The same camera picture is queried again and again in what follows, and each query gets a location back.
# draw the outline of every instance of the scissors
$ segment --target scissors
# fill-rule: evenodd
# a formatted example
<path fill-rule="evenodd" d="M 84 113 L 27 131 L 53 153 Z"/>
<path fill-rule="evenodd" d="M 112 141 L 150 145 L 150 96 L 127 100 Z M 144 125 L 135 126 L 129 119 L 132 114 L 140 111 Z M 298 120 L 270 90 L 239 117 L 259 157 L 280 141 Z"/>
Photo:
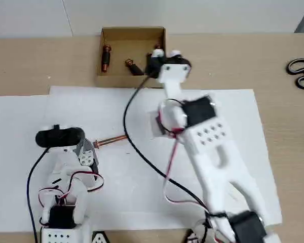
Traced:
<path fill-rule="evenodd" d="M 303 76 L 297 78 L 295 80 L 295 84 L 298 88 L 304 90 L 304 67 L 299 68 L 299 69 L 293 69 L 294 64 L 304 64 L 304 58 L 298 58 L 295 60 L 290 61 L 287 66 L 286 66 L 286 72 L 290 75 L 298 75 L 298 74 L 303 74 Z"/>

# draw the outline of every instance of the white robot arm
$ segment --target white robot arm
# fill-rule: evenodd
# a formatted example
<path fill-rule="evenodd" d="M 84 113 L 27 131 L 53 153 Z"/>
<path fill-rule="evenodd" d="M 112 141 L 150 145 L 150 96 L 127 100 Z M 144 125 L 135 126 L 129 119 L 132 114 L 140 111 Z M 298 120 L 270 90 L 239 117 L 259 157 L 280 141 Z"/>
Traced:
<path fill-rule="evenodd" d="M 91 242 L 92 231 L 85 214 L 88 194 L 103 185 L 92 143 L 82 129 L 60 129 L 59 125 L 38 132 L 36 142 L 50 148 L 55 161 L 47 187 L 39 191 L 43 206 L 40 222 L 46 226 L 42 242 Z"/>
<path fill-rule="evenodd" d="M 191 67 L 179 51 L 174 51 L 169 58 L 165 58 L 160 50 L 154 50 L 147 69 L 163 84 L 167 100 L 180 101 L 164 103 L 161 108 L 161 127 L 167 127 L 167 130 L 182 128 L 178 138 L 192 162 L 203 190 L 205 206 L 210 213 L 225 211 L 224 195 L 229 183 L 245 197 L 250 211 L 232 218 L 214 217 L 213 228 L 230 242 L 264 242 L 266 233 L 263 225 L 268 220 L 268 212 L 259 188 L 232 139 L 228 124 L 218 115 L 209 96 L 193 101 L 180 100 L 180 84 L 188 76 Z M 218 160 L 211 159 L 210 153 L 214 152 L 217 153 Z M 241 232 L 241 228 L 247 225 L 249 232 Z"/>

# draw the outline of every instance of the open cardboard box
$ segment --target open cardboard box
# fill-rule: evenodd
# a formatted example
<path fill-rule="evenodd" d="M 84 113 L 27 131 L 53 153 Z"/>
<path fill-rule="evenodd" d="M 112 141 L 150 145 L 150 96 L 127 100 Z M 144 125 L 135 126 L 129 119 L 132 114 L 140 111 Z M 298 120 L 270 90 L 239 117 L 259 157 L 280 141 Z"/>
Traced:
<path fill-rule="evenodd" d="M 110 63 L 107 72 L 101 71 L 102 48 L 111 46 Z M 132 88 L 137 87 L 145 76 L 133 76 L 125 65 L 127 58 L 144 71 L 146 54 L 152 52 L 156 44 L 166 51 L 166 35 L 163 27 L 108 27 L 103 28 L 100 37 L 99 59 L 97 65 L 98 87 Z M 155 79 L 148 87 L 160 88 Z"/>

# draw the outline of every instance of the black wire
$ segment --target black wire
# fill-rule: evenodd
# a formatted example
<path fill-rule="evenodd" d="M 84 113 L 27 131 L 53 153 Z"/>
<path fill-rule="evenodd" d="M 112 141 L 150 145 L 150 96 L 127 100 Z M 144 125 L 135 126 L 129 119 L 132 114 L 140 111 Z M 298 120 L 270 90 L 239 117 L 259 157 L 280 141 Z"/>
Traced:
<path fill-rule="evenodd" d="M 143 86 L 145 85 L 145 83 L 149 80 L 150 76 L 147 76 L 142 83 L 137 87 L 137 89 L 135 90 L 135 92 L 132 94 L 131 98 L 129 99 L 129 101 L 127 102 L 127 105 L 125 107 L 124 113 L 123 113 L 123 127 L 124 127 L 124 132 L 125 135 L 129 141 L 129 143 L 132 145 L 132 147 L 134 148 L 134 150 L 138 153 L 138 155 L 150 166 L 152 167 L 152 169 L 154 169 L 159 175 L 161 175 L 162 177 L 166 178 L 166 175 L 160 171 L 154 164 L 151 163 L 150 160 L 148 160 L 143 154 L 142 152 L 136 147 L 136 145 L 133 143 L 132 139 L 130 138 L 128 132 L 127 132 L 127 127 L 126 127 L 126 115 L 127 115 L 127 111 L 128 108 L 130 107 L 133 99 L 135 98 L 135 96 L 137 95 L 137 93 L 143 88 Z M 184 192 L 186 192 L 188 195 L 190 195 L 193 199 L 195 199 L 200 205 L 205 206 L 205 204 L 203 203 L 202 200 L 199 199 L 199 197 L 197 197 L 192 191 L 190 191 L 189 189 L 187 189 L 186 187 L 184 187 L 183 185 L 181 185 L 180 183 L 176 182 L 175 180 L 169 178 L 169 181 L 177 186 L 178 188 L 180 188 L 181 190 L 183 190 Z M 223 213 L 218 213 L 218 214 L 212 214 L 209 213 L 207 211 L 205 211 L 205 217 L 206 219 L 209 217 L 217 217 L 217 218 L 227 218 L 227 214 L 225 212 Z"/>
<path fill-rule="evenodd" d="M 28 210 L 29 210 L 29 214 L 30 214 L 30 219 L 31 219 L 31 224 L 32 224 L 32 230 L 34 233 L 34 239 L 35 239 L 35 243 L 38 243 L 38 238 L 37 238 L 37 232 L 36 232 L 36 226 L 35 226 L 35 221 L 34 221 L 34 215 L 32 214 L 32 210 L 31 210 L 31 205 L 30 205 L 30 199 L 29 199 L 29 183 L 30 183 L 30 178 L 31 175 L 34 171 L 34 169 L 36 168 L 36 166 L 38 165 L 38 163 L 42 160 L 42 158 L 44 157 L 44 155 L 49 151 L 50 148 L 46 148 L 44 150 L 44 152 L 42 153 L 42 155 L 37 159 L 37 161 L 35 162 L 35 164 L 32 166 L 29 175 L 28 175 L 28 179 L 27 179 L 27 190 L 26 190 L 26 194 L 27 194 L 27 205 L 28 205 Z"/>

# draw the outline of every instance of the wooden table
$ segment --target wooden table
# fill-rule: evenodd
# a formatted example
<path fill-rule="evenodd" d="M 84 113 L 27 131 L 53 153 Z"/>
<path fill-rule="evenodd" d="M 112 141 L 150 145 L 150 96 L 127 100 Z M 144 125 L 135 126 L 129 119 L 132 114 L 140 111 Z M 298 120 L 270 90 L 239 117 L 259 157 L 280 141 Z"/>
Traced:
<path fill-rule="evenodd" d="M 0 95 L 47 94 L 51 85 L 94 86 L 98 37 L 0 39 Z M 304 34 L 170 35 L 193 70 L 187 89 L 254 89 L 283 212 L 283 243 L 304 242 L 304 90 L 285 73 L 304 57 Z M 184 230 L 111 231 L 113 242 L 180 242 Z M 33 242 L 0 233 L 0 242 Z"/>

